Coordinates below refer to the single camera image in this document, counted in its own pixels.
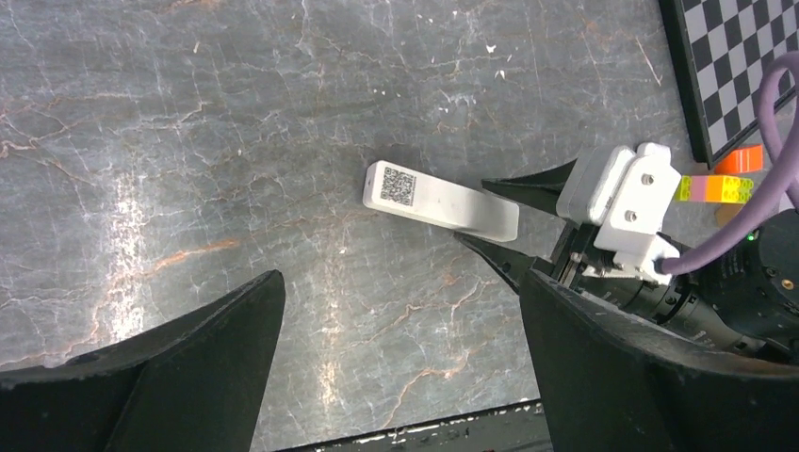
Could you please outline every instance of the purple cable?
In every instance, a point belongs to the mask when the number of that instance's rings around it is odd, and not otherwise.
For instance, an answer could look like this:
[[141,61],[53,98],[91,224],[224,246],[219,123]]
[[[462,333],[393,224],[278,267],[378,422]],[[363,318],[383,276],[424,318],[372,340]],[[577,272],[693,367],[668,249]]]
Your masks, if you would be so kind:
[[799,173],[799,103],[784,146],[780,143],[774,112],[779,79],[785,71],[791,72],[793,80],[799,80],[799,52],[789,52],[777,58],[766,70],[760,83],[758,124],[774,163],[772,169],[752,195],[752,199],[721,231],[680,257],[660,261],[660,273],[690,273],[718,259],[766,220],[786,191],[794,207],[799,205],[799,185],[795,183],[796,174]]

